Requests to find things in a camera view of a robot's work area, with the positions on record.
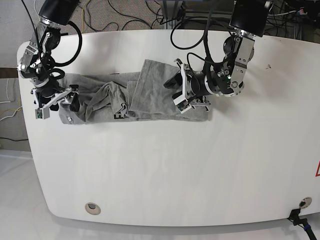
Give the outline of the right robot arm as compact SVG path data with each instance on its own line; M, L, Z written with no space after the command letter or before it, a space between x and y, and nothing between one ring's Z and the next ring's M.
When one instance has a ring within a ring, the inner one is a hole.
M33 35L24 50L17 70L24 79L33 84L31 94L35 106L35 117L47 119L51 111L58 111L61 105L67 106L70 111L80 109L77 84L66 87L59 81L65 77L62 70L73 63L80 54L83 38L80 29L71 18L76 10L77 0L46 0L39 13L39 22L33 27ZM78 46L73 57L66 62L56 62L52 51L61 40L61 28L71 26L78 35Z

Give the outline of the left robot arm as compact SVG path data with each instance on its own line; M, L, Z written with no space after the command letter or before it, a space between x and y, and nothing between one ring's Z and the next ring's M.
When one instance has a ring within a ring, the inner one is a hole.
M209 27L214 21L214 9L220 4L215 0L210 8L206 26L199 43L203 43L205 57L203 68L193 71L189 62L175 60L180 72L165 82L164 87L182 90L173 95L174 105L181 113L196 107L208 109L210 102L207 96L233 97L244 89L244 76L247 65L254 56L254 38L264 34L267 18L272 7L270 0L237 0L235 1L230 27L234 32L224 41L224 58L220 62L212 59L209 49Z

